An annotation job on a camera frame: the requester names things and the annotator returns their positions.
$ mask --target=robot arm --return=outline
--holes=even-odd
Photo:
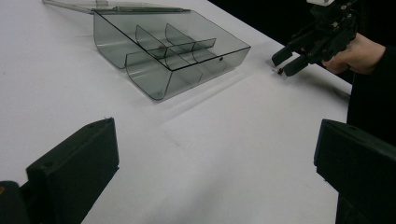
[[[293,52],[301,51],[298,58],[281,69],[291,77],[309,64],[329,61],[344,50],[357,33],[356,14],[351,9],[356,1],[338,4],[333,0],[307,0],[314,4],[310,12],[315,21],[293,35],[289,44],[273,55],[274,65],[279,66]]]

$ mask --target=black sleeve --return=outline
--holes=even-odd
[[[396,146],[396,48],[386,48],[370,76],[355,76],[347,123]]]

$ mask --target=transparent plastic container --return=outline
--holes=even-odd
[[[156,101],[229,72],[250,50],[193,10],[113,7],[89,12],[98,50]]]

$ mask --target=hand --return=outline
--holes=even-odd
[[[322,62],[334,74],[351,70],[358,74],[370,75],[382,58],[385,47],[367,37],[356,34],[344,51],[338,52],[327,62]]]

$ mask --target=white table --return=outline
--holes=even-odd
[[[147,2],[193,9],[252,48],[156,103],[97,51],[92,15],[2,0],[0,180],[24,184],[33,161],[113,117],[120,169],[84,224],[333,224],[338,193],[313,159],[321,120],[346,120],[350,84],[317,65],[275,74],[282,46],[207,1]]]

